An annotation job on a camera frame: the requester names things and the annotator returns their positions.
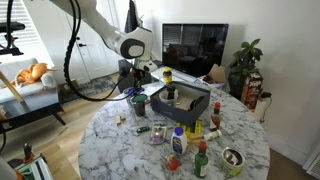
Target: television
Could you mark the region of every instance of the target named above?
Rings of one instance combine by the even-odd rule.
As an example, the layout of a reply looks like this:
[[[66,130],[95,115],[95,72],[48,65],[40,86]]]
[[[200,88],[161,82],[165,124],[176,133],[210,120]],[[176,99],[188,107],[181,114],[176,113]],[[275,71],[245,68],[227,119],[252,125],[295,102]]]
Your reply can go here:
[[[221,65],[228,24],[162,24],[162,64],[194,77]]]

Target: marble table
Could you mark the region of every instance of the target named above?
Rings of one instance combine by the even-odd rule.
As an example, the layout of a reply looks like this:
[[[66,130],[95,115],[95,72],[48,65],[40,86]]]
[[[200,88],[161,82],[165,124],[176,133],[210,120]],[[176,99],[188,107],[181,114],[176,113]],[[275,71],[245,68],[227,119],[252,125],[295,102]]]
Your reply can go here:
[[[199,119],[203,121],[203,132],[209,133],[209,117],[213,113],[213,104],[221,103],[221,132],[222,136],[207,142],[209,157],[208,174],[205,179],[227,179],[220,171],[219,157],[226,147],[237,149],[245,156],[246,163],[242,172],[232,179],[266,179],[270,164],[270,151],[265,132],[253,117],[253,114],[238,100],[229,94],[210,89],[209,107]],[[146,85],[150,88],[160,88],[160,82]],[[119,126],[115,117],[124,112],[126,120]],[[142,126],[152,127],[156,123],[174,127],[175,122],[152,111],[150,104],[146,105],[145,117],[137,117],[126,100],[108,102],[101,108],[88,124],[79,148],[79,167],[81,177],[86,179],[197,179],[193,174],[193,164],[198,147],[188,146],[184,155],[177,156],[181,166],[170,171],[164,157],[172,152],[169,140],[173,130],[167,131],[166,141],[161,145],[150,145],[151,131],[138,134],[136,130]],[[126,172],[122,158],[133,154],[136,168]]]

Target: wooden floor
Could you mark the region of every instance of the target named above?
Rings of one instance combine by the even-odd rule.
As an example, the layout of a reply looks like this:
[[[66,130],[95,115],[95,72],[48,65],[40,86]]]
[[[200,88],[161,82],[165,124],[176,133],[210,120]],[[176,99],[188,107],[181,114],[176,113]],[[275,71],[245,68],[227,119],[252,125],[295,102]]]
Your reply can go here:
[[[117,75],[112,76],[116,82]],[[94,97],[104,97],[110,91],[98,94]],[[67,125],[62,126],[53,116],[21,127],[7,133],[7,145],[2,153],[5,160],[10,160],[22,154],[22,145],[25,142],[34,147],[43,144],[57,144],[68,158],[73,168],[79,173],[78,149],[84,130],[94,114],[107,102],[89,102],[76,100],[64,104],[64,113],[60,116]],[[281,154],[271,150],[270,170],[268,180],[309,180],[315,179],[305,173],[302,167]]]

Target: white couch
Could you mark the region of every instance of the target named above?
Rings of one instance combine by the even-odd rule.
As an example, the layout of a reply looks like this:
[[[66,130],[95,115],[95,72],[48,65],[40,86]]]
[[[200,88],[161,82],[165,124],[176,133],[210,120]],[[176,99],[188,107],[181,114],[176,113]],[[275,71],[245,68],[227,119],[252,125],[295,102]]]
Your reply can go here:
[[[0,64],[0,71],[9,81],[12,81],[21,69],[28,69],[29,65],[36,63],[38,63],[38,61],[35,58],[10,61]],[[15,89],[23,97],[48,88],[54,88],[57,86],[57,84],[52,73],[53,72],[48,71],[42,75],[41,81],[33,84],[23,84],[22,87],[15,87]],[[0,80],[0,87],[2,86],[4,86],[4,83]],[[12,100],[14,98],[15,97],[9,88],[0,88],[0,103]]]

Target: black box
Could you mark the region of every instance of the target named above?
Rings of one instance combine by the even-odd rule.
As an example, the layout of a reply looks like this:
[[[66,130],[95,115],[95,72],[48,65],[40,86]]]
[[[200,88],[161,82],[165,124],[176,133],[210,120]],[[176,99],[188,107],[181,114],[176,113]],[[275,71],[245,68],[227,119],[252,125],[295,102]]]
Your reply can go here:
[[[172,82],[172,84],[178,90],[178,102],[180,105],[172,107],[160,101],[159,94],[165,90],[165,87],[163,87],[150,97],[152,110],[186,126],[192,126],[208,107],[210,91],[181,82]],[[202,100],[190,110],[192,101],[201,96],[203,96]]]

